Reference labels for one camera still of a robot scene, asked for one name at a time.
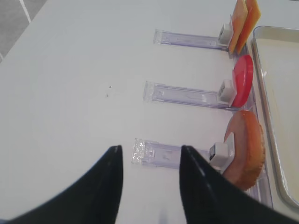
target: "silver tray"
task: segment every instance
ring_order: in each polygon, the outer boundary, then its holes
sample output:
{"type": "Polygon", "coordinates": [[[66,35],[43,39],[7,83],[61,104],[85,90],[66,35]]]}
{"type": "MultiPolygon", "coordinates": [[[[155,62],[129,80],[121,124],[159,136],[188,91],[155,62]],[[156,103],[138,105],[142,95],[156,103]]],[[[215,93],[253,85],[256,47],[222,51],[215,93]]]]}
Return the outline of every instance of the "silver tray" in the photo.
{"type": "Polygon", "coordinates": [[[259,26],[252,49],[279,192],[299,208],[299,30],[259,26]]]}

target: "white table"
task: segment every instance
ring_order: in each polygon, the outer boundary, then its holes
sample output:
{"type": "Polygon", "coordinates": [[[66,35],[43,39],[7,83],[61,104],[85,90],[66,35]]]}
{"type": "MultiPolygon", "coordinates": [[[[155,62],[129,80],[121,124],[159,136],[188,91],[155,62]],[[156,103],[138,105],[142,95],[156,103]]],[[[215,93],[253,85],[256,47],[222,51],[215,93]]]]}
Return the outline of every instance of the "white table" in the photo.
{"type": "MultiPolygon", "coordinates": [[[[299,28],[298,2],[259,4],[259,25],[299,28]]],[[[178,171],[131,165],[134,138],[208,149],[223,140],[231,113],[145,103],[144,83],[217,90],[233,62],[225,52],[154,45],[153,35],[160,28],[218,36],[234,6],[235,0],[48,0],[0,64],[0,217],[49,200],[121,144],[117,223],[185,223],[178,171]]],[[[258,96],[256,78],[254,86],[258,96]]],[[[278,196],[269,147],[267,160],[274,208],[299,220],[278,196]]]]}

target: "food slice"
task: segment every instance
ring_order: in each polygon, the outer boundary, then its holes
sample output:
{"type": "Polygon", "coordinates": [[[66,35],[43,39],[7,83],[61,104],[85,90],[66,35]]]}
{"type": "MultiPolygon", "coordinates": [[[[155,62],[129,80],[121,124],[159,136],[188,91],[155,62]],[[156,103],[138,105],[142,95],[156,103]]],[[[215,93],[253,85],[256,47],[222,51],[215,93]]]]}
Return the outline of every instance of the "food slice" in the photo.
{"type": "Polygon", "coordinates": [[[238,111],[231,118],[224,141],[233,132],[235,157],[223,176],[241,190],[254,186],[265,161],[263,130],[250,111],[238,111]]]}
{"type": "Polygon", "coordinates": [[[261,17],[261,12],[258,8],[258,4],[256,0],[246,0],[246,7],[248,10],[248,15],[246,17],[246,21],[244,23],[243,29],[240,33],[236,51],[240,54],[245,42],[247,41],[251,31],[256,25],[258,19],[261,17]]]}
{"type": "Polygon", "coordinates": [[[232,15],[232,25],[233,25],[234,34],[228,46],[228,50],[231,54],[235,50],[235,46],[237,44],[239,35],[243,29],[247,14],[248,14],[248,10],[244,0],[237,0],[232,15]]]}

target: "red plastic disc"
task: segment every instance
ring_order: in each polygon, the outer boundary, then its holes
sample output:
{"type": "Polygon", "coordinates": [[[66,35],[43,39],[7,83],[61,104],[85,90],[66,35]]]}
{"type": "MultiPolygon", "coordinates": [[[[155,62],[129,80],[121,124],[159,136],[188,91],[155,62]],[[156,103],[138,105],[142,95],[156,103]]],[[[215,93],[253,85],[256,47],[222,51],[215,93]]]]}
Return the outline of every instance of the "red plastic disc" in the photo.
{"type": "Polygon", "coordinates": [[[234,68],[237,95],[232,103],[233,107],[242,107],[250,94],[253,80],[253,62],[250,55],[243,55],[234,68]]]}

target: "gray floor tile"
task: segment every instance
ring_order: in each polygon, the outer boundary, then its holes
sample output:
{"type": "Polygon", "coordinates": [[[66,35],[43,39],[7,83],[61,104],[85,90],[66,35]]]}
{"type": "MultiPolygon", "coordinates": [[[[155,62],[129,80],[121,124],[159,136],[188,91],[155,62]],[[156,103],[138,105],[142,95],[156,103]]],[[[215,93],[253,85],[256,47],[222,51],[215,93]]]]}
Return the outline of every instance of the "gray floor tile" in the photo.
{"type": "Polygon", "coordinates": [[[43,7],[47,0],[24,0],[26,9],[31,19],[33,19],[38,11],[43,7]]]}
{"type": "Polygon", "coordinates": [[[29,22],[18,0],[0,0],[0,53],[5,57],[29,22]]]}

